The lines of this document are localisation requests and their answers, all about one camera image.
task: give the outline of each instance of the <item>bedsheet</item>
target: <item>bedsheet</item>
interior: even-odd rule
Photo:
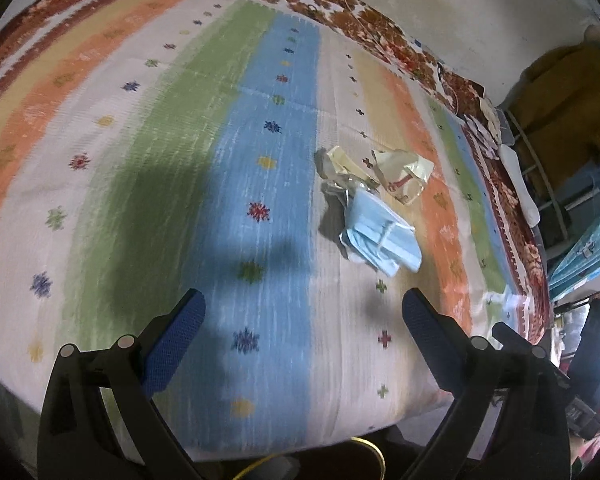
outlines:
[[[41,0],[12,23],[0,382],[40,410],[62,344],[106,348],[197,288],[205,323],[155,401],[194,458],[232,458],[440,402],[401,320],[413,286],[468,334],[502,320],[538,340],[546,279],[461,119],[484,118],[475,90],[390,23],[359,0]],[[314,163],[335,144],[368,167],[387,149],[435,164],[412,205],[382,192],[419,272],[340,253]]]

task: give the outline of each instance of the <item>green stripe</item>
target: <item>green stripe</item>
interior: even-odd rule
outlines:
[[[475,182],[471,171],[464,164],[464,160],[462,160],[462,155],[454,137],[455,133],[447,122],[445,111],[433,99],[428,98],[428,101],[433,120],[438,125],[440,137],[445,145],[446,156],[451,166],[458,170],[456,172],[456,181],[458,182],[462,198],[469,209],[471,236],[474,239],[475,251],[478,255],[478,261],[480,262],[487,290],[502,293],[504,292],[506,282],[491,248],[491,240],[488,234],[489,227],[482,204],[482,192]]]
[[[227,9],[164,73],[145,100],[141,126],[123,133],[130,146],[122,142],[100,164],[65,286],[63,317],[83,348],[138,334],[177,302],[192,220],[213,186],[214,144],[274,16],[251,2]],[[106,168],[114,168],[113,178]],[[67,332],[62,336],[66,341]]]

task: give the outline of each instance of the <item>yellow cable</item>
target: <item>yellow cable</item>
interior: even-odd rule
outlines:
[[[364,446],[373,452],[373,454],[378,459],[378,464],[380,466],[380,480],[384,480],[384,473],[386,472],[386,462],[384,461],[384,455],[382,454],[382,451],[380,451],[379,447],[376,446],[376,444],[374,444],[373,442],[369,442],[368,440],[365,440],[364,438],[360,438],[358,436],[351,437],[351,441],[355,442],[356,444],[360,444],[360,446]],[[248,473],[256,469],[259,465],[264,464],[267,460],[271,460],[275,456],[277,455],[269,455],[264,458],[261,458],[260,460],[256,460],[256,462],[245,467],[236,476],[234,476],[233,480],[240,480],[241,478],[244,478],[246,475],[248,475]]]

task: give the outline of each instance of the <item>brown cloth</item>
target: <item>brown cloth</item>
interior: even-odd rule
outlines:
[[[600,46],[582,43],[551,50],[523,77],[528,83],[510,111],[557,189],[592,156],[600,156]],[[533,163],[524,148],[520,157],[525,165]],[[546,195],[536,179],[534,187]]]

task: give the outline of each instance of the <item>blue stripe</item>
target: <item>blue stripe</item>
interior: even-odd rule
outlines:
[[[197,288],[206,299],[206,319],[176,374],[175,413],[168,417],[184,446],[257,454],[304,444],[319,45],[317,27],[277,15],[216,145],[183,273],[183,288]],[[274,95],[285,103],[275,104]],[[282,131],[265,129],[265,121]],[[276,167],[259,166],[261,156]],[[270,209],[269,221],[247,215],[251,202]],[[264,268],[253,284],[238,278],[240,263],[251,260]],[[260,335],[259,351],[231,350],[234,332],[245,327]],[[237,399],[252,402],[253,414],[232,416]]]
[[[507,285],[509,285],[510,290],[516,290],[516,285],[513,282],[513,276],[511,275],[511,270],[507,261],[507,255],[504,252],[502,239],[498,234],[500,230],[498,228],[498,224],[496,222],[496,218],[493,212],[494,206],[489,198],[489,193],[487,191],[486,184],[484,183],[482,173],[478,169],[478,162],[474,159],[471,147],[469,146],[469,141],[464,136],[464,133],[462,132],[462,129],[460,128],[460,125],[458,124],[456,118],[453,117],[451,113],[446,109],[445,117],[446,122],[448,123],[449,127],[454,133],[453,138],[456,142],[458,150],[460,151],[460,155],[462,156],[462,162],[464,163],[465,167],[471,172],[471,176],[474,182],[478,185],[478,188],[480,189],[480,200],[482,202],[482,208],[485,211],[487,226],[489,228],[489,240],[491,242],[493,254],[498,262],[500,273],[504,277],[504,280],[507,282]]]

